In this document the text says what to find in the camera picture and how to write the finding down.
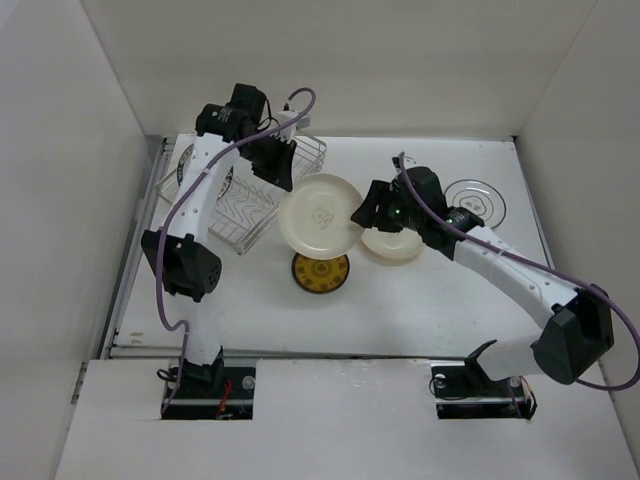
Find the cream plate square logo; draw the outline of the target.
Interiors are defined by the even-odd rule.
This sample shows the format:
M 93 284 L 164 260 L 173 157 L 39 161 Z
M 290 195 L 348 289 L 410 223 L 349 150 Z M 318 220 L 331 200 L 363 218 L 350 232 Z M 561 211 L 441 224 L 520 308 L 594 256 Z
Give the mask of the cream plate square logo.
M 375 256 L 392 262 L 411 261 L 425 248 L 420 236 L 408 229 L 396 233 L 368 229 L 361 242 Z

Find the yellow patterned plate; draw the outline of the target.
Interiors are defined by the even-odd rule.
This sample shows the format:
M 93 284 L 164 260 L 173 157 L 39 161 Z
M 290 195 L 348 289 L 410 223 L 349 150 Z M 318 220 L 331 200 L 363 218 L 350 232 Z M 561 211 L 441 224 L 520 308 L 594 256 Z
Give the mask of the yellow patterned plate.
M 347 255 L 328 260 L 311 259 L 296 253 L 291 262 L 291 274 L 303 291 L 324 295 L 339 290 L 347 281 L 351 270 Z

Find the white plate dark lettered rim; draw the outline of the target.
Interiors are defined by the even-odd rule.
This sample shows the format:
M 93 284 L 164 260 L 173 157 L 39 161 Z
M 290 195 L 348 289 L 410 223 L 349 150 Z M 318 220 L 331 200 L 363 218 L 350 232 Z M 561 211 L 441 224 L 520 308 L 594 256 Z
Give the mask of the white plate dark lettered rim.
M 176 167 L 176 180 L 177 180 L 177 184 L 179 186 L 182 185 L 184 177 L 185 177 L 185 172 L 186 169 L 189 165 L 190 160 L 192 159 L 193 156 L 193 150 L 194 150 L 194 145 L 191 144 L 189 145 L 181 154 L 180 159 L 177 163 L 177 167 Z M 226 176 L 225 179 L 223 181 L 222 184 L 222 188 L 218 194 L 218 198 L 223 197 L 227 191 L 229 190 L 229 188 L 231 187 L 232 181 L 233 181 L 233 177 L 234 177 L 234 168 L 231 167 Z

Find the white plate black rim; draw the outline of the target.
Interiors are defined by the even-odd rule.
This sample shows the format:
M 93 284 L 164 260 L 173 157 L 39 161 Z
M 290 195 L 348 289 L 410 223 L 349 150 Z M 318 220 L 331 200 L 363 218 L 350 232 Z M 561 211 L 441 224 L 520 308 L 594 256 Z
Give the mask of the white plate black rim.
M 502 194 L 490 184 L 462 179 L 451 183 L 444 191 L 451 206 L 463 207 L 477 215 L 489 228 L 496 229 L 506 219 L 507 204 Z

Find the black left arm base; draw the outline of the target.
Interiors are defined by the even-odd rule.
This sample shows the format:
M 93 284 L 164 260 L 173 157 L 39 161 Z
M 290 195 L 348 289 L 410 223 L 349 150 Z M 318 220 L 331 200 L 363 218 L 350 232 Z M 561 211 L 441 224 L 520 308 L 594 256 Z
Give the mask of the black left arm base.
M 181 379 L 177 393 L 178 366 L 159 369 L 157 376 L 164 383 L 160 406 L 162 420 L 252 420 L 256 388 L 255 360 L 231 358 L 225 363 L 219 386 L 197 385 L 186 377 Z

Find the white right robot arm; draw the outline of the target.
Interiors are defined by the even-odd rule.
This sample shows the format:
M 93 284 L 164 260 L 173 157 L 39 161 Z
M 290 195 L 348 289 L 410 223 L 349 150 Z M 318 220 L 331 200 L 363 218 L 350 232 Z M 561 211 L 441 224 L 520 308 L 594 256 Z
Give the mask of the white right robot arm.
M 540 328 L 539 336 L 490 340 L 470 354 L 463 381 L 474 393 L 487 393 L 499 380 L 529 374 L 570 385 L 614 344 L 604 292 L 515 261 L 479 216 L 448 205 L 437 175 L 427 167 L 412 167 L 391 182 L 373 181 L 351 220 L 381 232 L 416 232 L 426 246 L 487 280 Z

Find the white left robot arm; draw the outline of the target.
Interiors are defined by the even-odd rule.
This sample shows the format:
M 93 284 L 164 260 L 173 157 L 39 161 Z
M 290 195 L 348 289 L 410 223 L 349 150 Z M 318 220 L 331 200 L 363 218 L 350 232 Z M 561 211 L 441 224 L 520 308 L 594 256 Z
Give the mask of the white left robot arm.
M 217 394 L 224 382 L 223 348 L 209 304 L 222 260 L 207 247 L 210 215 L 229 171 L 246 162 L 257 178 L 283 190 L 293 187 L 294 139 L 309 114 L 289 103 L 266 127 L 266 95 L 235 86 L 224 105 L 207 104 L 195 121 L 191 158 L 177 196 L 161 225 L 144 232 L 141 246 L 155 277 L 155 300 L 164 329 L 182 331 L 175 385 L 187 383 L 201 396 Z

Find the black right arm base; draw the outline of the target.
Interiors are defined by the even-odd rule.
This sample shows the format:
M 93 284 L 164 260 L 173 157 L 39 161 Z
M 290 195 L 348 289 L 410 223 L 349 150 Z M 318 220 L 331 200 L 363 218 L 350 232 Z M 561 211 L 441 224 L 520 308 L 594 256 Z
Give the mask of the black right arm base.
M 478 359 L 494 343 L 485 342 L 462 360 L 431 364 L 428 388 L 439 420 L 533 418 L 538 402 L 523 377 L 491 380 L 481 369 Z

